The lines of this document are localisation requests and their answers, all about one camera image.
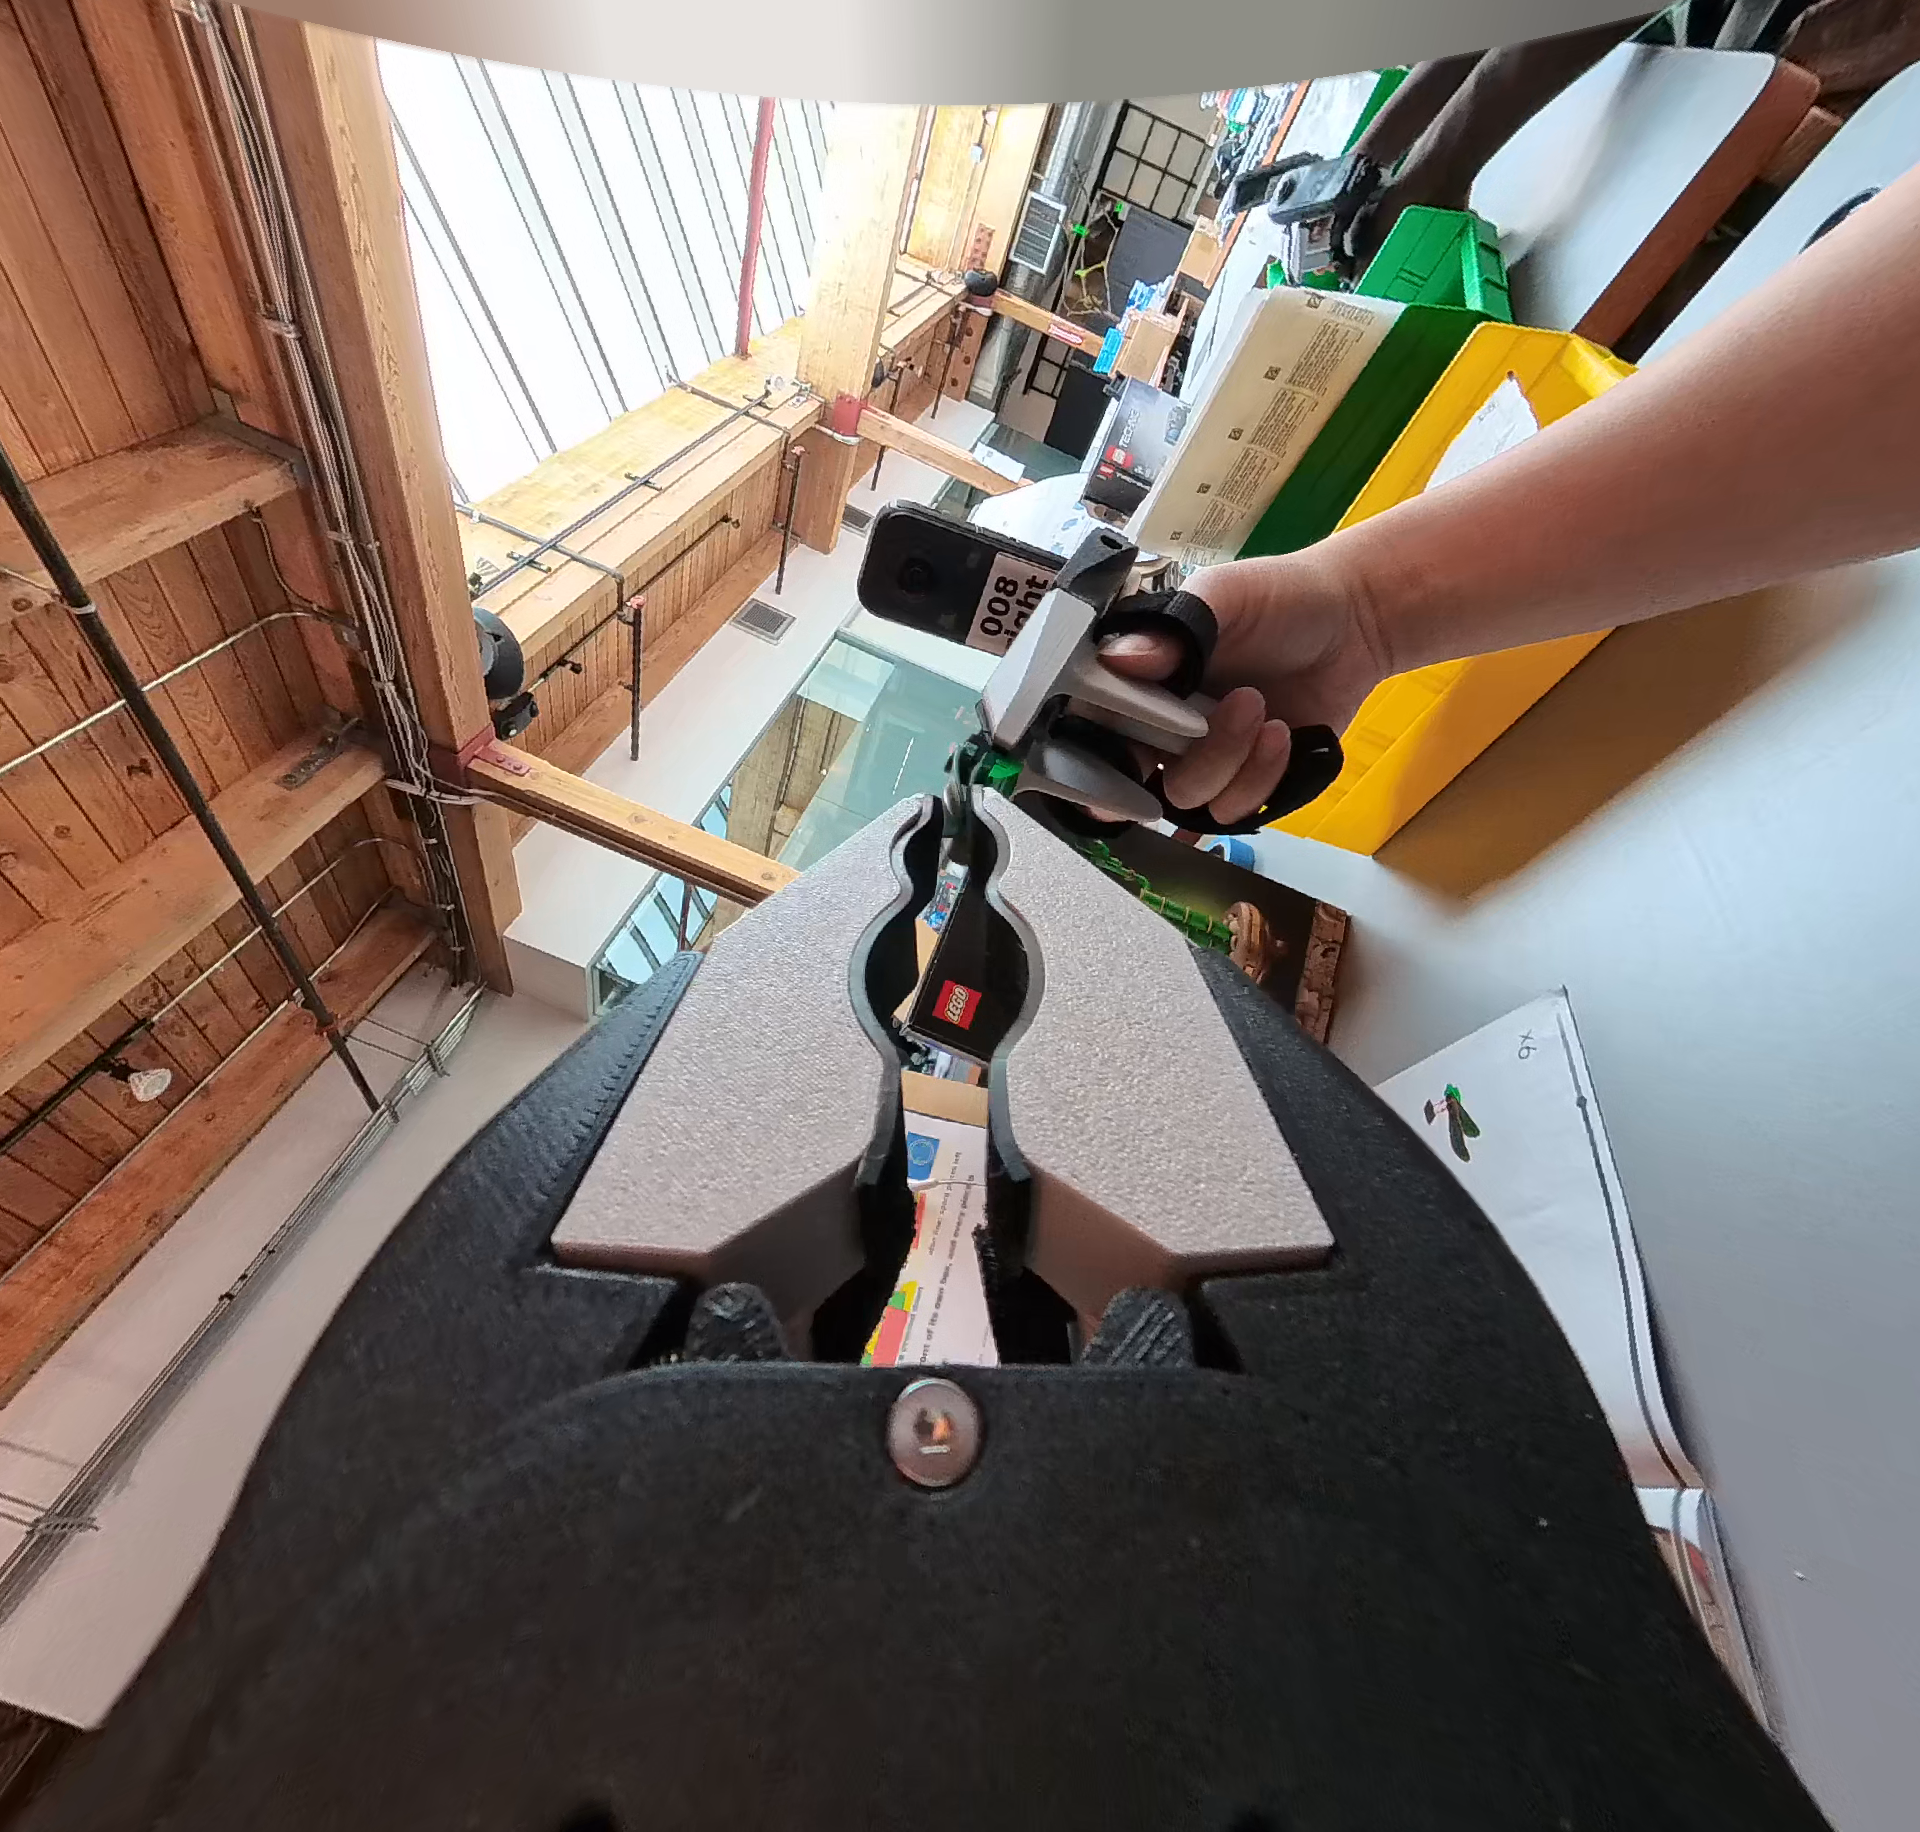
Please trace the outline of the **white round-cornered table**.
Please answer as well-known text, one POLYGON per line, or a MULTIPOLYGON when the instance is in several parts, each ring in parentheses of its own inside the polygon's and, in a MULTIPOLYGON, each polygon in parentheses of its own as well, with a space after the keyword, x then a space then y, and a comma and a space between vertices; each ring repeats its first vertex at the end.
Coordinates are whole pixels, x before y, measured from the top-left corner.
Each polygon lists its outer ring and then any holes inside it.
POLYGON ((1813 114, 1767 54, 1618 43, 1475 181, 1508 323, 1618 343, 1813 114))

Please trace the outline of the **person's right hand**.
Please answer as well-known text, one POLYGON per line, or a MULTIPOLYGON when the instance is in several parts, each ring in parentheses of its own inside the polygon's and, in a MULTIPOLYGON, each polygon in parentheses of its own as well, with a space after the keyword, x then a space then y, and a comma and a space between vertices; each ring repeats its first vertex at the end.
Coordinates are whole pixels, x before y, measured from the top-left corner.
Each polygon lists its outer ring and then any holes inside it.
POLYGON ((1205 739, 1182 756, 1133 747, 1173 811, 1234 832, 1282 785, 1298 729, 1345 729, 1380 690, 1380 644, 1360 533, 1321 544, 1213 565, 1193 574, 1182 598, 1213 617, 1199 696, 1213 701, 1205 739))

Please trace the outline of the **yellow plastic bin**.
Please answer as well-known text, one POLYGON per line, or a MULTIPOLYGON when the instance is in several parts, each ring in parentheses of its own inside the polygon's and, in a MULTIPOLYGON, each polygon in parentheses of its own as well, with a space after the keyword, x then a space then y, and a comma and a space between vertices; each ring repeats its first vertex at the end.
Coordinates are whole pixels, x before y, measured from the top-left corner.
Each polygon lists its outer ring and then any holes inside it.
MULTIPOLYGON (((1417 502, 1501 375, 1519 375, 1542 428, 1631 379, 1631 362, 1571 333, 1483 323, 1439 375, 1409 426, 1386 453, 1341 527, 1417 502)), ((1580 668, 1609 630, 1553 644, 1439 663, 1387 676, 1352 715, 1345 768, 1311 804, 1273 832, 1347 855, 1380 855, 1441 785, 1453 785, 1501 732, 1580 668)))

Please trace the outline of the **black device on table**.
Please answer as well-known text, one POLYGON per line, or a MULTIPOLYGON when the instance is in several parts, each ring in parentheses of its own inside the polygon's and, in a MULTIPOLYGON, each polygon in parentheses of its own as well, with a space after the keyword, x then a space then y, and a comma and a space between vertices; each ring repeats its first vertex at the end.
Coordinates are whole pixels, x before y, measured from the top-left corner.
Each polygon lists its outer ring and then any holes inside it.
POLYGON ((1275 264, 1285 286, 1332 286, 1352 276, 1356 223, 1374 210, 1386 169, 1360 158, 1308 152, 1275 167, 1241 169, 1224 193, 1224 215, 1254 215, 1275 230, 1275 264))

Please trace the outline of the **black cardboard box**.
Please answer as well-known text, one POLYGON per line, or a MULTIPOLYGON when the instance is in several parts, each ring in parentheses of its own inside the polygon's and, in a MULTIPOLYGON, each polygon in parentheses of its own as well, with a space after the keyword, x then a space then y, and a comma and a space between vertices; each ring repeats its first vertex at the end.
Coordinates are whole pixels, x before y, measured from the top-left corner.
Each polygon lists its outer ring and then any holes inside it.
POLYGON ((1115 379, 1095 447, 1086 458, 1080 505, 1103 517, 1128 517, 1186 428, 1186 404, 1151 379, 1115 379))

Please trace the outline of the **dark lego box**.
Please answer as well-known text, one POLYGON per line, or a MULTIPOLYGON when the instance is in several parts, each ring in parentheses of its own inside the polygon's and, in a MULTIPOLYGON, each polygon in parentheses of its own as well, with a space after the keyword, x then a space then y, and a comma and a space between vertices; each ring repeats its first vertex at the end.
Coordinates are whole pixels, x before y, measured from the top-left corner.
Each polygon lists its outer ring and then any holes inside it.
MULTIPOLYGON (((1124 825, 1107 840, 1077 840, 1107 887, 1158 910, 1193 948, 1230 957, 1262 998, 1326 1041, 1347 910, 1266 879, 1245 834, 1167 834, 1124 825)), ((917 920, 924 965, 899 1008, 899 1028, 929 1051, 974 1068, 991 1065, 991 1039, 1014 1028, 1020 994, 991 994, 994 948, 1007 938, 966 898, 970 871, 951 859, 917 920)))

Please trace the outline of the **red pipe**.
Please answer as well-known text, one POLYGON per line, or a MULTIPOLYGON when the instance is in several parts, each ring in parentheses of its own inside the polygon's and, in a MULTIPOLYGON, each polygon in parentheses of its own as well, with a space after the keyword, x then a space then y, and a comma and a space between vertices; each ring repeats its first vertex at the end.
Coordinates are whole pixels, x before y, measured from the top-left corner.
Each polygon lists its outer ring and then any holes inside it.
POLYGON ((779 140, 779 99, 764 96, 756 99, 756 145, 751 145, 751 169, 745 169, 745 223, 742 223, 737 327, 731 327, 737 357, 751 357, 756 350, 756 282, 759 282, 772 140, 779 140))

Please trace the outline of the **black ceiling speaker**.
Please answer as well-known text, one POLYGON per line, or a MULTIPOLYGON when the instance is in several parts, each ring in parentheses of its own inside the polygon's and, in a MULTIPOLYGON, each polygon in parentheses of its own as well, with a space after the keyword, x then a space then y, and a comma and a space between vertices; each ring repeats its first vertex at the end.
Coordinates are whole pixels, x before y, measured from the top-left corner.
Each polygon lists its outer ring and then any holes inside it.
POLYGON ((525 655, 512 630, 472 603, 472 630, 478 630, 478 668, 482 668, 482 693, 490 712, 494 743, 512 743, 535 719, 535 693, 525 682, 525 655))

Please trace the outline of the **white paper slip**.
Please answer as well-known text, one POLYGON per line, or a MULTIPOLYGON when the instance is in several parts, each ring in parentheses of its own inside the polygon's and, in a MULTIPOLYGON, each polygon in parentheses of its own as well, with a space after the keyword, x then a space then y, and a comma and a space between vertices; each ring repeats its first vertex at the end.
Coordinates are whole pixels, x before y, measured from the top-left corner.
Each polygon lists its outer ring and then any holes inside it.
POLYGON ((1535 434, 1542 434, 1542 416, 1528 404, 1522 379, 1501 375, 1501 384, 1489 393, 1489 404, 1480 404, 1480 411, 1461 426, 1461 434, 1439 458, 1425 492, 1439 492, 1439 489, 1493 465, 1498 458, 1522 447, 1535 434))

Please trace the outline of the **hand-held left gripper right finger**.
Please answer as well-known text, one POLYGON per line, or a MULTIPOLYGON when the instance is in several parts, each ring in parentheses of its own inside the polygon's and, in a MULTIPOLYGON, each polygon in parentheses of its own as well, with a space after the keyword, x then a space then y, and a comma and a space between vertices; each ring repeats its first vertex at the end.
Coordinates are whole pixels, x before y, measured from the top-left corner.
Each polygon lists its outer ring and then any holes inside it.
POLYGON ((1071 1364, 1121 1292, 1326 1271, 1336 1237, 1193 948, 1001 789, 974 796, 974 987, 1001 1364, 1071 1364))

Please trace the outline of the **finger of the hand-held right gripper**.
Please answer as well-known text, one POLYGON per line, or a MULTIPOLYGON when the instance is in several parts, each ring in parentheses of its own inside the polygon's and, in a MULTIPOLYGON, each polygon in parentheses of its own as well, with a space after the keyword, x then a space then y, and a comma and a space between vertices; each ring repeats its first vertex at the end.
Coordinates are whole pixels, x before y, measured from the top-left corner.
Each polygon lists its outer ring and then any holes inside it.
POLYGON ((1158 825, 1128 743, 1030 743, 1030 820, 1044 825, 1158 825))
POLYGON ((984 732, 1001 756, 1026 756, 1060 726, 1138 743, 1151 756, 1182 756, 1205 739, 1211 701, 1110 669, 1103 644, 1121 630, 1103 622, 1067 589, 1041 598, 984 690, 984 732))

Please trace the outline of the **white instruction booklet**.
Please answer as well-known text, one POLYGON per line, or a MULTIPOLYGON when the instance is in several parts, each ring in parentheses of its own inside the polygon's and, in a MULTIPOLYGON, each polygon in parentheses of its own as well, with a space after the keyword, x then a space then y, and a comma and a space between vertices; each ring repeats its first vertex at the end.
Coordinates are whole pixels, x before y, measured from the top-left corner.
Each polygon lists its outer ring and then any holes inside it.
POLYGON ((1642 1256, 1571 998, 1547 998, 1380 1082, 1455 1171, 1571 1342, 1642 1526, 1723 1671, 1773 1730, 1714 1495, 1665 1399, 1642 1256))

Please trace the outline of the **person's right forearm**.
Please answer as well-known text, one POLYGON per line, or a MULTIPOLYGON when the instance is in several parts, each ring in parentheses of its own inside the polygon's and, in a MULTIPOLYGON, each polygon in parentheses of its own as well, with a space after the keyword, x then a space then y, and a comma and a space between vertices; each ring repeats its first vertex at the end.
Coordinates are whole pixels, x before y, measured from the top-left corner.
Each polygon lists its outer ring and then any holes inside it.
POLYGON ((1345 533, 1374 668, 1915 549, 1915 333, 1915 220, 1863 210, 1618 393, 1345 533))

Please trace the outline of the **green lego piece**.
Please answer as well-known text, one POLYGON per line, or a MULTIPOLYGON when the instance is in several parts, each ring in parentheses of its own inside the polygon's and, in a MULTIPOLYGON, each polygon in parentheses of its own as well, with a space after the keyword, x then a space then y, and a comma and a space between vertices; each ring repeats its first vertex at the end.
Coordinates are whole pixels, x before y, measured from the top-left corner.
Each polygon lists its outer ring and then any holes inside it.
POLYGON ((958 825, 974 811, 974 789, 1001 789, 1014 796, 1023 781, 1023 756, 994 747, 989 732, 966 739, 951 756, 947 756, 947 820, 958 825))

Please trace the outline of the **cream printed sheet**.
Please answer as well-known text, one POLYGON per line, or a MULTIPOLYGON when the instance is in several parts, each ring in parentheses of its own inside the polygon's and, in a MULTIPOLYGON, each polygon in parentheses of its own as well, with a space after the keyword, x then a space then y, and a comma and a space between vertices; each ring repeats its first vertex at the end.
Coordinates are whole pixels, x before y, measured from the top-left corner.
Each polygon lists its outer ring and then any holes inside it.
POLYGON ((1394 299, 1311 286, 1245 296, 1128 517, 1133 544, 1186 568, 1234 558, 1400 312, 1394 299))

